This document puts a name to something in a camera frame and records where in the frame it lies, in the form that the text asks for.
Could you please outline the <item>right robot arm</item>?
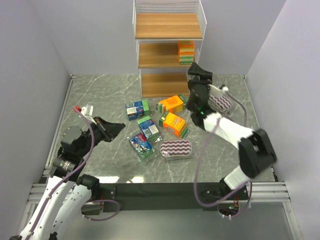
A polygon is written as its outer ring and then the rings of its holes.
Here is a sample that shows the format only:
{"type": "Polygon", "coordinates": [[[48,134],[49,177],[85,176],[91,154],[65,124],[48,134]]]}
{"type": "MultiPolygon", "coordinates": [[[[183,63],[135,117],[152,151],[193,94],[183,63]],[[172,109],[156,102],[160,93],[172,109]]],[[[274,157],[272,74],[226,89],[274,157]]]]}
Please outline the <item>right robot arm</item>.
{"type": "Polygon", "coordinates": [[[193,124],[211,135],[219,136],[238,151],[238,166],[219,182],[221,198],[226,200],[271,167],[277,161],[277,156],[265,130],[254,130],[228,117],[233,103],[242,108],[245,121],[248,113],[245,106],[230,94],[226,85],[217,87],[213,84],[212,72],[193,62],[186,75],[189,90],[186,108],[190,111],[193,124]]]}

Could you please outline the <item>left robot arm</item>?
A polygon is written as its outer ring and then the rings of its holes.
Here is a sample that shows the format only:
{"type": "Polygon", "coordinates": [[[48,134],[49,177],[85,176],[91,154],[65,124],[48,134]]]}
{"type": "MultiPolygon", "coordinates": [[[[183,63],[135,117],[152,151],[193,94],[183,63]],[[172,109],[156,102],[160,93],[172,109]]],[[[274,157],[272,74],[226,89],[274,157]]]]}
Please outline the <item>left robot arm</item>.
{"type": "Polygon", "coordinates": [[[99,179],[81,172],[94,147],[110,143],[126,125],[99,116],[82,119],[88,129],[71,126],[64,131],[45,191],[24,229],[12,240],[60,240],[85,203],[104,202],[99,179]]]}

